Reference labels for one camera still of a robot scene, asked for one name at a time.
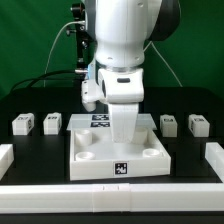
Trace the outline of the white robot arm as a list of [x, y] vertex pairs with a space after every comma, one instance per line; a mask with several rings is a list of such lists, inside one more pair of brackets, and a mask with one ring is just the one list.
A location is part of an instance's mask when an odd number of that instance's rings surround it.
[[112, 140], [130, 142], [144, 99], [144, 43], [167, 39], [180, 23], [179, 0], [83, 0], [85, 29], [96, 41], [82, 102], [108, 106]]

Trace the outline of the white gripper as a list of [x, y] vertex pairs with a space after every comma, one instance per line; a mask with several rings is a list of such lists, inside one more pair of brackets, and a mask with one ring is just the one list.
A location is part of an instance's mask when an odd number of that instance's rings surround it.
[[144, 99], [143, 70], [98, 70], [98, 84], [108, 103], [112, 140], [130, 143], [134, 137], [139, 102]]

